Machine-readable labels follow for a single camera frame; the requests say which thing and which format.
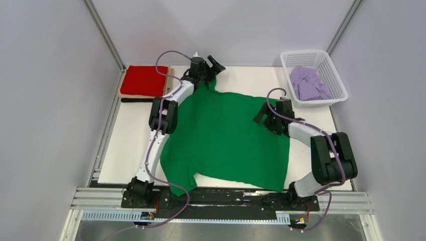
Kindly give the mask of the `green t shirt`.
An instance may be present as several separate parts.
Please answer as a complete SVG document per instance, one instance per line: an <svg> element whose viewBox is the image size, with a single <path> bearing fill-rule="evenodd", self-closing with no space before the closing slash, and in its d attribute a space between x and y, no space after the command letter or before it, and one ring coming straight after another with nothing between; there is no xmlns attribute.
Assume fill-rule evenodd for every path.
<svg viewBox="0 0 426 241"><path fill-rule="evenodd" d="M264 97L219 92L215 82L186 98L160 157L172 193L181 196L196 188L196 174L281 192L290 140L254 122L265 102Z"/></svg>

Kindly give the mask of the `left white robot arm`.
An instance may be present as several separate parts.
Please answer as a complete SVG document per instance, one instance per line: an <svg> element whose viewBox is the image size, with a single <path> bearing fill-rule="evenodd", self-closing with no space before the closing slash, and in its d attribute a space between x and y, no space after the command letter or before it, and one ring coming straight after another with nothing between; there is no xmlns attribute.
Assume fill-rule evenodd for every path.
<svg viewBox="0 0 426 241"><path fill-rule="evenodd" d="M153 203L154 183L161 181L156 177L156 169L167 140L177 128L179 105L202 84L210 84L226 70L211 55L206 59L194 55L189 60L189 68L178 78L179 85L169 94L153 100L148 120L151 130L149 143L139 171L123 192L123 208L146 208Z"/></svg>

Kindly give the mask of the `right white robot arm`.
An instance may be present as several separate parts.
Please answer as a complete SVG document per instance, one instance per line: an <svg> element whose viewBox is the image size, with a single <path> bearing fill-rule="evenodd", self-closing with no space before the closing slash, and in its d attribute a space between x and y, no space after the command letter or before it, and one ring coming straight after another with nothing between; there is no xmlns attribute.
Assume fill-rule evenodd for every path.
<svg viewBox="0 0 426 241"><path fill-rule="evenodd" d="M358 167L348 135L345 132L326 132L302 118L296 118L290 99L265 102L254 122L263 123L271 132L298 140L310 148L311 171L289 185L287 203L301 209L332 186L356 178Z"/></svg>

